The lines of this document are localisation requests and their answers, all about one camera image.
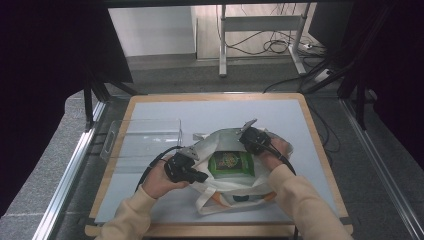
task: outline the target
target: aluminum rail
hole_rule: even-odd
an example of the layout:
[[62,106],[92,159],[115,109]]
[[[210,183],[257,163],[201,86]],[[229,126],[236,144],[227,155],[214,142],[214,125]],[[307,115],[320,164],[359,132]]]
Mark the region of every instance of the aluminum rail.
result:
[[59,216],[59,213],[62,209],[62,206],[69,193],[69,190],[72,187],[74,179],[84,159],[84,156],[87,152],[88,146],[91,140],[93,139],[94,132],[99,125],[98,121],[105,109],[105,106],[105,103],[97,103],[93,111],[93,120],[95,124],[88,132],[82,134],[78,145],[75,148],[74,153],[72,154],[71,160],[69,161],[68,166],[65,169],[62,179],[60,180],[59,185],[50,201],[50,204],[47,207],[47,210],[44,213],[40,224],[38,225],[37,231],[35,232],[32,238],[33,240],[42,240],[49,238],[56,223],[56,220]]
[[387,168],[386,164],[384,163],[384,160],[378,153],[367,131],[363,131],[359,123],[356,121],[354,117],[355,110],[352,108],[348,100],[340,100],[340,103],[346,115],[348,116],[350,123],[353,125],[353,128],[357,136],[359,137],[359,140],[362,146],[364,147],[365,152],[371,160],[371,163],[373,164],[377,175],[383,183],[384,188],[389,194],[389,197],[395,205],[406,228],[411,234],[412,239],[424,239],[423,227],[421,226],[414,210],[412,209],[405,195],[402,193],[402,191],[396,184],[393,176],[390,174],[389,169]]

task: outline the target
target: green box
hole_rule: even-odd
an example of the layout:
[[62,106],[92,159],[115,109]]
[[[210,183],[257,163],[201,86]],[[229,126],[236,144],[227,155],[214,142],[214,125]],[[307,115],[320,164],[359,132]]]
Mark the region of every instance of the green box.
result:
[[247,152],[215,152],[209,159],[208,169],[214,177],[217,177],[218,175],[219,177],[230,177],[224,176],[227,174],[231,174],[234,177],[238,174],[255,176],[255,167],[253,164],[252,155]]

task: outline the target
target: wire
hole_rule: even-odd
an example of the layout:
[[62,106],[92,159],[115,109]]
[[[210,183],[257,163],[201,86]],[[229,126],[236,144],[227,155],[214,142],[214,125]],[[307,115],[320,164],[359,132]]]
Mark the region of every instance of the wire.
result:
[[[324,118],[318,113],[318,111],[315,109],[315,106],[313,105],[312,101],[309,100],[307,101],[308,107],[309,109],[311,109],[311,111],[318,117],[318,119],[322,122],[322,124],[325,127],[325,137],[322,137],[322,146],[324,147],[324,150],[331,152],[331,153],[336,153],[340,151],[341,148],[341,141],[339,139],[339,137],[337,136],[337,134],[335,133],[335,131],[333,130],[333,128],[330,127],[330,125],[324,120]],[[329,140],[330,140],[330,136],[333,135],[336,139],[337,142],[337,147],[336,149],[328,149],[326,148],[326,145],[328,144]]]
[[165,154],[169,153],[172,150],[181,149],[181,148],[183,148],[183,147],[174,146],[174,147],[168,148],[163,153],[159,154],[155,159],[153,159],[153,161],[149,164],[149,166],[146,168],[143,175],[141,176],[140,180],[138,181],[138,184],[135,188],[135,191],[137,191],[138,186],[140,186],[140,184],[143,184],[144,180],[146,179],[147,175],[149,175],[152,168],[154,168],[159,161],[163,160],[162,158],[163,158],[163,156],[165,156]]
[[[241,4],[241,9],[246,14],[246,12],[243,9],[243,4]],[[221,32],[219,30],[218,5],[215,5],[215,14],[216,14],[216,29],[217,29],[218,37],[221,40]],[[239,41],[237,43],[231,44],[231,45],[230,44],[227,44],[227,42],[225,42],[225,46],[228,47],[228,48],[232,48],[232,49],[238,50],[238,51],[243,52],[243,53],[248,54],[248,55],[260,55],[260,54],[263,54],[263,53],[266,53],[266,52],[276,53],[276,54],[283,54],[284,52],[287,51],[288,44],[290,43],[290,40],[291,39],[294,40],[294,38],[291,35],[287,35],[284,32],[281,32],[281,31],[272,31],[272,35],[270,37],[270,40],[269,41],[266,41],[263,44],[263,51],[252,53],[252,52],[247,52],[245,50],[242,50],[242,49],[236,47],[237,45],[240,45],[241,43],[246,42],[247,40],[249,40],[249,39],[251,39],[251,38],[253,38],[253,37],[255,37],[255,36],[259,35],[259,34],[268,33],[268,32],[271,32],[271,31],[259,31],[259,32],[256,32],[256,33],[252,34],[251,36],[249,36],[249,37],[247,37],[247,38],[245,38],[245,39],[243,39],[243,40],[241,40],[241,41]],[[283,35],[283,36],[287,37],[288,38],[288,41],[287,40],[284,40],[284,39],[278,39],[278,40],[275,39],[275,40],[272,40],[272,38],[274,36],[276,37],[276,35],[275,35],[276,33],[279,33],[280,35]],[[312,39],[310,37],[308,37],[308,36],[302,36],[302,37],[308,38],[309,39],[309,43],[313,42]],[[285,48],[283,50],[279,50],[278,51],[278,50],[275,50],[273,48],[273,46],[281,46],[281,45],[284,45],[285,46]]]
[[284,80],[281,80],[279,82],[273,83],[273,84],[269,85],[268,87],[266,87],[262,93],[266,93],[270,88],[272,88],[274,86],[280,85],[282,83],[290,82],[290,81],[299,80],[299,79],[302,79],[302,77],[284,79]]
[[243,9],[243,4],[240,4],[240,7],[241,7],[241,10],[244,12],[244,15],[246,15],[247,16],[247,13],[244,11],[244,9]]

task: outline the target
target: white tote bag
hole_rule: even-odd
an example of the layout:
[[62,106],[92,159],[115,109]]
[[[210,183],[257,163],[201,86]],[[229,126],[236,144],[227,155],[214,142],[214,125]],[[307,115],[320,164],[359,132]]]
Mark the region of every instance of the white tote bag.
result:
[[246,152],[239,142],[241,135],[236,134],[238,130],[216,131],[194,145],[199,161],[193,167],[209,176],[203,183],[191,184],[201,193],[196,201],[200,214],[254,206],[276,195],[267,183],[269,170],[259,158]]

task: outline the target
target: black cable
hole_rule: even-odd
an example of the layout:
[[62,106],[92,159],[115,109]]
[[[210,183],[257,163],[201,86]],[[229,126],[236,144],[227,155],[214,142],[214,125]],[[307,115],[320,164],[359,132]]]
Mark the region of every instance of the black cable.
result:
[[[215,6],[215,14],[216,14],[216,28],[217,28],[217,33],[218,33],[218,37],[219,37],[219,39],[221,40],[221,33],[220,33],[220,30],[219,30],[219,18],[218,18],[218,5],[216,5]],[[266,52],[272,52],[272,53],[276,53],[276,54],[282,54],[282,53],[284,53],[285,51],[287,51],[287,49],[288,49],[288,43],[287,43],[287,41],[285,41],[285,40],[272,40],[272,37],[275,35],[275,33],[280,33],[281,35],[284,35],[284,36],[286,36],[286,37],[288,37],[289,38],[289,42],[290,42],[290,39],[294,39],[293,37],[291,37],[290,35],[287,35],[287,34],[285,34],[285,33],[283,33],[283,32],[280,32],[280,31],[273,31],[273,34],[271,35],[271,37],[270,37],[270,40],[269,41],[267,41],[267,42],[265,42],[264,44],[263,44],[263,51],[261,51],[261,52],[256,52],[256,53],[252,53],[252,52],[247,52],[247,51],[244,51],[244,50],[242,50],[242,49],[240,49],[240,48],[237,48],[237,47],[235,47],[235,46],[237,46],[237,45],[239,45],[239,44],[241,44],[241,43],[243,43],[243,42],[246,42],[247,40],[249,40],[249,39],[251,39],[251,38],[253,38],[253,37],[255,37],[255,36],[257,36],[257,35],[259,35],[259,34],[261,34],[261,33],[265,33],[265,32],[270,32],[270,31],[259,31],[259,32],[257,32],[257,33],[254,33],[253,35],[251,35],[251,36],[249,36],[249,37],[247,37],[247,38],[245,38],[245,39],[243,39],[243,40],[241,40],[240,42],[237,42],[237,43],[234,43],[234,44],[227,44],[227,42],[225,42],[225,45],[228,47],[228,48],[232,48],[232,49],[235,49],[235,50],[238,50],[238,51],[240,51],[240,52],[243,52],[243,53],[245,53],[245,54],[248,54],[248,55],[260,55],[260,54],[263,54],[263,53],[266,53]],[[286,46],[286,48],[284,49],[284,50],[282,50],[282,51],[276,51],[276,50],[274,50],[273,48],[272,48],[272,46],[274,46],[274,45],[285,45]]]
[[150,171],[152,170],[152,168],[154,168],[156,166],[156,164],[160,161],[163,160],[163,156],[165,156],[167,153],[169,153],[172,150],[175,149],[181,149],[183,147],[181,146],[174,146],[171,148],[168,148],[167,150],[165,150],[163,153],[159,154],[155,159],[153,159],[153,161],[149,164],[149,166],[146,168],[146,170],[144,171],[143,175],[140,178],[140,181],[138,181],[138,184],[135,188],[135,191],[137,191],[138,186],[140,186],[140,184],[143,184],[144,180],[146,179],[147,175],[149,175]]
[[294,168],[293,168],[293,166],[291,165],[291,163],[289,162],[289,160],[283,155],[283,154],[281,154],[277,149],[272,149],[272,148],[270,148],[270,147],[268,147],[268,146],[264,146],[264,145],[262,145],[262,144],[260,144],[260,143],[257,143],[257,142],[254,142],[254,141],[251,141],[250,139],[246,139],[247,141],[249,141],[249,143],[251,143],[251,144],[253,144],[253,145],[255,145],[255,146],[258,146],[258,147],[261,147],[261,148],[263,148],[263,149],[265,149],[265,150],[267,150],[268,152],[270,152],[271,154],[273,154],[276,158],[278,158],[278,160],[280,160],[280,161],[282,161],[285,165],[287,165],[287,167],[290,169],[290,171],[294,174],[294,175],[296,175],[296,171],[294,170]]
[[301,77],[297,77],[297,78],[289,78],[289,79],[284,79],[284,80],[281,80],[281,81],[279,81],[279,82],[273,83],[273,84],[269,85],[268,87],[266,87],[266,88],[263,90],[263,92],[262,92],[262,93],[266,93],[266,92],[267,92],[270,88],[272,88],[272,87],[274,87],[274,86],[280,85],[280,84],[285,83],[285,82],[290,82],[290,81],[299,80],[299,79],[302,79],[302,78],[301,78]]
[[[340,138],[337,136],[336,132],[333,130],[332,127],[330,127],[330,125],[318,113],[318,111],[315,109],[315,107],[313,106],[313,103],[311,101],[307,102],[307,105],[308,105],[309,109],[311,109],[311,111],[318,117],[318,119],[322,122],[322,124],[325,127],[326,137],[325,137],[325,140],[323,141],[323,144],[322,144],[323,147],[324,147],[324,150],[326,150],[328,152],[332,152],[332,153],[339,152],[340,148],[341,148],[341,141],[340,141]],[[336,138],[337,147],[336,147],[335,150],[326,148],[326,145],[328,144],[330,136],[331,136],[330,133]]]

